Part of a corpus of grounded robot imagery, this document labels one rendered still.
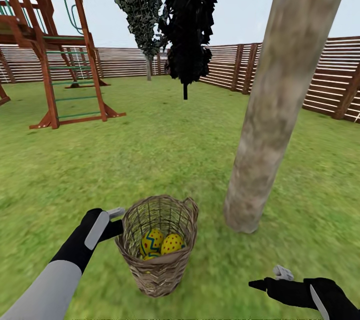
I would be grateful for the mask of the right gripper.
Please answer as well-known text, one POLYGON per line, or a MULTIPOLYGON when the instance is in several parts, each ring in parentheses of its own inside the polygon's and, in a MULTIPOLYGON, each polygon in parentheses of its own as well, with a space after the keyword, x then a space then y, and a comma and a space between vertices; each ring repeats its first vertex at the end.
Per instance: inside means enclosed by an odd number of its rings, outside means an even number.
POLYGON ((248 285, 266 291, 267 295, 283 304, 302 307, 294 292, 293 280, 275 280, 271 277, 250 281, 248 285))

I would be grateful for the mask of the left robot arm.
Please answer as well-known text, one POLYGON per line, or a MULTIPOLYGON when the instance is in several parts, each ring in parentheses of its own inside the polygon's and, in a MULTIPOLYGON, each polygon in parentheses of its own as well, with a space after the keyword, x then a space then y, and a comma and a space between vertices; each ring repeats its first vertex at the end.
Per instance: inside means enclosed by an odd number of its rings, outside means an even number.
POLYGON ((64 320, 98 243, 124 232, 125 208, 89 211, 58 253, 0 320, 64 320))

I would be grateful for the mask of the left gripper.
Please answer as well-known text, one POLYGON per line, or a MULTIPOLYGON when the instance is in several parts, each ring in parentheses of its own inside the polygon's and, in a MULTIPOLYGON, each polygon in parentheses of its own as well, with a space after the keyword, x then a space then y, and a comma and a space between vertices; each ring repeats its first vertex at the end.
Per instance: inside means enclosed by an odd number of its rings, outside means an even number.
POLYGON ((116 220, 114 222, 112 222, 112 221, 110 221, 110 222, 111 222, 111 229, 110 229, 109 233, 107 235, 101 237, 98 241, 99 243, 102 241, 108 240, 110 238, 113 238, 115 236, 118 236, 124 232, 123 221, 121 219, 116 220))

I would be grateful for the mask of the wicker basket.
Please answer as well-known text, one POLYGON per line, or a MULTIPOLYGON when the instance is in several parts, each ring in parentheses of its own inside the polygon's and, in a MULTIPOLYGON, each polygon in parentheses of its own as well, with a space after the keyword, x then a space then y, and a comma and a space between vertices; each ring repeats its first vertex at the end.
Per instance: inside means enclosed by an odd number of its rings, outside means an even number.
POLYGON ((130 268, 141 293, 156 299, 168 296, 179 287, 197 242, 199 211, 192 197, 182 202, 166 194, 138 200, 126 210, 121 219, 123 233, 113 237, 114 244, 130 268), (187 205, 189 203, 193 211, 187 205), (151 207, 156 208, 150 210, 151 207), (145 233, 152 229, 158 229, 166 238, 178 234, 186 247, 144 261, 146 256, 140 254, 140 242, 145 233))

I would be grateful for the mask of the easter egg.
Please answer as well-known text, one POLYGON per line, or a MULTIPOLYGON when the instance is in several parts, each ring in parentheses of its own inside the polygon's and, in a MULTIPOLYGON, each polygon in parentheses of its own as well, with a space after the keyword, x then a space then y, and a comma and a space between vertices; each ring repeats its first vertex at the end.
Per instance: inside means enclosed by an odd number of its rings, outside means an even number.
POLYGON ((165 238, 159 229, 153 228, 152 230, 148 230, 140 242, 140 254, 147 256, 150 253, 161 253, 162 243, 165 238))
POLYGON ((151 252, 146 257, 144 257, 143 260, 147 261, 147 260, 150 260, 150 259, 153 259, 153 258, 157 258, 159 256, 162 256, 161 253, 159 253, 159 252, 151 252))
POLYGON ((185 248, 186 245, 184 244, 184 240, 181 237, 181 235, 171 234, 168 237, 166 237, 162 242, 160 253, 163 256, 185 248))

